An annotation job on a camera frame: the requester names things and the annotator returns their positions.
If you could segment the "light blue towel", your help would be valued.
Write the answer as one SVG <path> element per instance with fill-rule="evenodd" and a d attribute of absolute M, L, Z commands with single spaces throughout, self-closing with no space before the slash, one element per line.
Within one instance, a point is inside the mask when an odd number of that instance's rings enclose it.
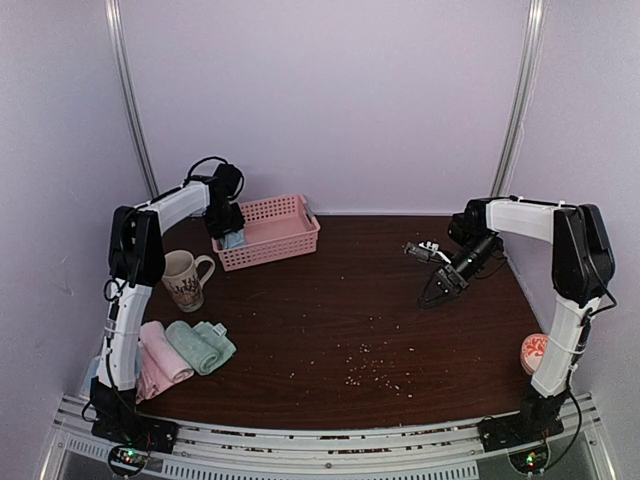
<path fill-rule="evenodd" d="M 223 250 L 241 248 L 246 244 L 244 230 L 227 233 L 221 240 L 220 245 Z"/>

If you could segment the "green towel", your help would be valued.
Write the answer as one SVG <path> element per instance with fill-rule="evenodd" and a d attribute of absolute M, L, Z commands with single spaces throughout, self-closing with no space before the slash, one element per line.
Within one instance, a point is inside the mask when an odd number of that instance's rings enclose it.
<path fill-rule="evenodd" d="M 237 351 L 237 347 L 227 337 L 227 329 L 222 323 L 201 321 L 190 326 L 184 321 L 175 321 L 167 327 L 166 337 L 200 376 L 212 374 Z"/>

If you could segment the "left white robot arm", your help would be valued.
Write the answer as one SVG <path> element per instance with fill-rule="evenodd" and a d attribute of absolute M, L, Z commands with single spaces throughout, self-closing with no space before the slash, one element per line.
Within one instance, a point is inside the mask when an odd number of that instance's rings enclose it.
<path fill-rule="evenodd" d="M 245 220 L 236 199 L 244 184 L 238 167 L 210 156 L 196 162 L 179 186 L 114 211 L 103 288 L 109 312 L 88 405 L 96 413 L 93 424 L 123 444 L 137 442 L 144 433 L 135 411 L 135 357 L 146 305 L 165 270 L 163 234 L 198 212 L 215 240 L 241 231 Z"/>

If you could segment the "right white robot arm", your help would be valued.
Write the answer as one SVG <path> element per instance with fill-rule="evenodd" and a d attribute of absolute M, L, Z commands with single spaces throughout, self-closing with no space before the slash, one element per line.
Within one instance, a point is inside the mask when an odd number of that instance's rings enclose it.
<path fill-rule="evenodd" d="M 615 273 L 612 247 L 599 208 L 494 197 L 470 200 L 455 214 L 448 235 L 459 247 L 449 253 L 432 241 L 408 243 L 406 254 L 437 267 L 418 305 L 427 310 L 457 299 L 496 253 L 502 234 L 546 242 L 551 247 L 551 280 L 556 292 L 548 343 L 531 379 L 529 393 L 512 430 L 530 442 L 545 431 L 569 395 L 569 378 L 586 349 L 591 322 L 605 311 Z"/>

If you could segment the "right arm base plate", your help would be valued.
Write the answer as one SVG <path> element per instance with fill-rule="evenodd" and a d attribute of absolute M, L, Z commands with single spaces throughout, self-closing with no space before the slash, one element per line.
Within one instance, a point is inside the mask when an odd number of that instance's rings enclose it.
<path fill-rule="evenodd" d="M 564 432 L 559 419 L 543 421 L 541 425 L 526 424 L 520 413 L 502 417 L 487 416 L 476 427 L 485 452 L 540 442 Z"/>

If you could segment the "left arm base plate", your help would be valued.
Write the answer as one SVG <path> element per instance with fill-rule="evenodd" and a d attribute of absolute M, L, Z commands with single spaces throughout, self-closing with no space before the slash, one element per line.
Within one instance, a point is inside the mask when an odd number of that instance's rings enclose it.
<path fill-rule="evenodd" d="M 119 425 L 112 425 L 104 420 L 95 422 L 91 434 L 112 443 L 133 447 L 141 451 L 152 451 L 171 454 L 177 439 L 179 425 L 173 421 L 142 417 L 139 430 L 125 433 Z"/>

